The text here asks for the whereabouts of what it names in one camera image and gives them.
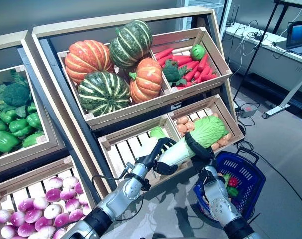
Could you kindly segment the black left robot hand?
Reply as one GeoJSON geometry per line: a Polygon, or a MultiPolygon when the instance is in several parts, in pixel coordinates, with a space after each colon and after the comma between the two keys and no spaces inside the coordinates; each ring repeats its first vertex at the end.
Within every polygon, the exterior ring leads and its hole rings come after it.
{"type": "Polygon", "coordinates": [[[171,138],[156,138],[150,137],[139,149],[136,163],[140,163],[150,171],[153,169],[155,172],[161,175],[172,175],[178,169],[177,165],[168,165],[165,162],[157,161],[159,156],[162,156],[169,148],[176,144],[171,138]]]}

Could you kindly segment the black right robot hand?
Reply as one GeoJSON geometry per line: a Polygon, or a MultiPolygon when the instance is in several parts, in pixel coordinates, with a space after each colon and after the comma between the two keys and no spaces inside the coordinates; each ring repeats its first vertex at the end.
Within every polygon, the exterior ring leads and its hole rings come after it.
{"type": "Polygon", "coordinates": [[[191,156],[192,164],[195,170],[200,173],[206,166],[217,167],[216,157],[211,147],[204,148],[191,136],[190,133],[186,133],[184,136],[186,144],[195,154],[191,156]]]}

